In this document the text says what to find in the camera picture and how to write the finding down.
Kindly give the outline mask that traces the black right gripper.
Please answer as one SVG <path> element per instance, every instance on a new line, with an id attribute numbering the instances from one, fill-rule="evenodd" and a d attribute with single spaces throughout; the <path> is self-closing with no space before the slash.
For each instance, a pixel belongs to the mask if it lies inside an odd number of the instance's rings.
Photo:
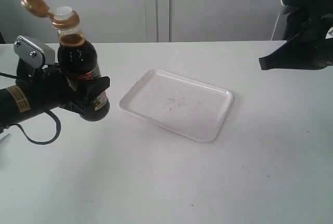
<path id="1" fill-rule="evenodd" d="M 321 70 L 332 66 L 332 13 L 315 22 L 304 9 L 287 17 L 286 42 L 271 54 L 259 58 L 261 70 Z"/>

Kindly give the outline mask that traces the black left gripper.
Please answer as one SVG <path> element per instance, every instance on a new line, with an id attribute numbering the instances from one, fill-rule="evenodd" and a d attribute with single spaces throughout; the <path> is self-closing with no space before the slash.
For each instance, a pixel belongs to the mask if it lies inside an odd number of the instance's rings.
<path id="1" fill-rule="evenodd" d="M 89 99 L 97 98 L 109 88 L 110 78 L 104 76 L 88 80 L 83 91 L 74 91 L 59 66 L 33 69 L 19 60 L 16 85 L 23 91 L 30 106 L 29 110 L 20 113 L 19 120 L 28 120 L 57 107 L 84 114 L 90 104 Z"/>

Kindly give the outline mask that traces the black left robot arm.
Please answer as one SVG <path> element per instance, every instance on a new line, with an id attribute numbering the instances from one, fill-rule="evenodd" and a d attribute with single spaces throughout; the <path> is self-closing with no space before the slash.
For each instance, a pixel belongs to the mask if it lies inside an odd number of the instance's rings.
<path id="1" fill-rule="evenodd" d="M 94 110 L 93 101 L 97 95 L 110 86 L 110 78 L 104 76 L 79 79 L 79 88 L 73 90 L 59 66 L 33 69 L 21 59 L 15 79 L 15 85 L 1 89 L 1 128 L 54 108 L 88 116 Z"/>

